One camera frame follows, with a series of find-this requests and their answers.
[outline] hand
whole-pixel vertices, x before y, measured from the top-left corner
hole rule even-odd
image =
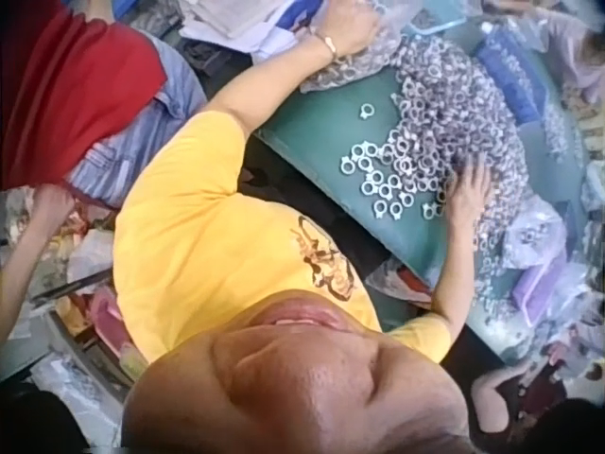
[[[75,206],[76,201],[65,189],[53,184],[43,184],[34,193],[29,224],[40,235],[50,239],[74,211]]]
[[[329,0],[318,32],[332,39],[339,57],[370,45],[380,28],[380,15],[359,0]]]
[[[454,173],[448,182],[445,215],[450,232],[474,235],[475,223],[491,196],[492,176],[485,157],[481,156],[475,165],[469,156],[462,175]]]

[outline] red cloth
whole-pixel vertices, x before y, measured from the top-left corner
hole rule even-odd
[[[60,0],[12,1],[2,30],[2,189],[60,183],[166,80],[147,37]]]

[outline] mouth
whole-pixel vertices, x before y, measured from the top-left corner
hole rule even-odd
[[[319,305],[308,300],[291,299],[271,305],[250,321],[250,326],[306,324],[336,331],[352,331],[346,317],[336,307]]]

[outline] blue jeans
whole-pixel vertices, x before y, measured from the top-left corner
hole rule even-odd
[[[196,74],[182,55],[146,36],[166,73],[164,86],[127,128],[95,143],[65,178],[86,196],[116,209],[158,151],[206,102]]]

